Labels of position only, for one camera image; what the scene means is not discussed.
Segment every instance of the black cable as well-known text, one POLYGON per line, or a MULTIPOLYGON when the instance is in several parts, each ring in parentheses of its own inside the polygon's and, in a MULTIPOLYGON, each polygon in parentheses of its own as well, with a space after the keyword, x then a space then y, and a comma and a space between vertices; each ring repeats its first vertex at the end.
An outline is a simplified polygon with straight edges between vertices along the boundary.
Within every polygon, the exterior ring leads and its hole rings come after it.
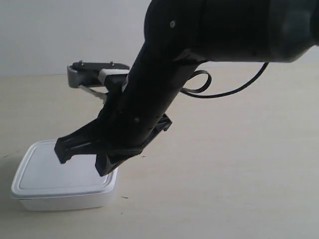
POLYGON ((185 94, 185 95, 187 95, 187 96, 191 96, 191 97, 194 97, 194 98, 200 98, 200 99, 215 99, 215 98, 230 96, 230 95, 236 94, 236 93, 246 89, 251 84, 253 84, 264 73, 264 71, 266 70, 268 65, 269 65, 268 62, 264 63, 264 65, 261 67, 259 72, 250 81, 248 81, 245 85, 239 87, 238 89, 233 90, 233 91, 229 91, 229 92, 226 92, 226 93, 222 93, 222 94, 211 95, 211 96, 199 96, 199 95, 196 95, 196 94, 199 94, 199 93, 203 93, 204 91, 206 91, 209 88, 209 86, 212 83, 212 78, 211 78, 211 75, 207 71, 204 71, 204 70, 195 71, 194 74, 190 77, 189 80, 193 79, 194 77, 196 77, 198 75, 205 74, 205 75, 208 76, 205 85, 202 86, 201 88, 195 89, 195 90, 188 89, 188 88, 182 88, 180 92, 185 94))

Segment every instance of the background wall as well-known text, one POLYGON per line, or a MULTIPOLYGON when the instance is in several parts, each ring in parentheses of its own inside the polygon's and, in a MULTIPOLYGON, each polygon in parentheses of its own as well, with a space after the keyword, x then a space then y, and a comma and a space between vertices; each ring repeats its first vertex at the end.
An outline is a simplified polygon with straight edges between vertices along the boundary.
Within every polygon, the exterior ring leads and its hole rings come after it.
MULTIPOLYGON (((150 0, 0 0, 0 77, 65 74, 74 61, 131 65, 150 0)), ((317 61, 314 49, 300 61, 317 61)), ((220 64, 208 64, 206 67, 220 64)))

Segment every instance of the beige table surface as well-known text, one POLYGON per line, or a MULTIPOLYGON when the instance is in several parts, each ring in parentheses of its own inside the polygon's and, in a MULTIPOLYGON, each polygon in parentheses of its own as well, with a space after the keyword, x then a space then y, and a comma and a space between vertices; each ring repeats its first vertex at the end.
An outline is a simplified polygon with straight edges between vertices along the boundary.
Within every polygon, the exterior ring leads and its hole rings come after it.
MULTIPOLYGON (((240 86, 257 68, 211 69, 210 92, 240 86)), ((315 64, 270 65, 249 89, 223 99, 178 96, 170 130, 120 167, 110 207, 24 211, 8 195, 27 148, 72 132, 101 106, 68 88, 66 76, 0 79, 0 238, 319 238, 315 64)))

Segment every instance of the container lid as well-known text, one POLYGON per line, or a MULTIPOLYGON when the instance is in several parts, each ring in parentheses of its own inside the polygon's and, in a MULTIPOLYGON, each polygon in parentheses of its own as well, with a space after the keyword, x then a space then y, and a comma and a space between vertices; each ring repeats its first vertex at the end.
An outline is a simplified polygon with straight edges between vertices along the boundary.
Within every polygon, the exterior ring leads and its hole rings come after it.
POLYGON ((77 155, 60 164, 55 140, 35 143, 23 157, 11 186, 15 199, 51 198, 108 193, 113 190, 117 169, 100 177, 95 155, 77 155))

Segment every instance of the white plastic container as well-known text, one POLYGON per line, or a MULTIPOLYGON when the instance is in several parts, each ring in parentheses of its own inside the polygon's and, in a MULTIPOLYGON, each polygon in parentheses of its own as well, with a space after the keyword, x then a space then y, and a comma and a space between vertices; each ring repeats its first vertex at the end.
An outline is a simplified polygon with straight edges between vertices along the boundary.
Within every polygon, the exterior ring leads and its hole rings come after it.
POLYGON ((29 211, 78 210, 111 203, 118 170, 100 177, 95 155, 74 156, 61 165, 55 143, 40 141, 29 148, 12 182, 11 197, 29 211))

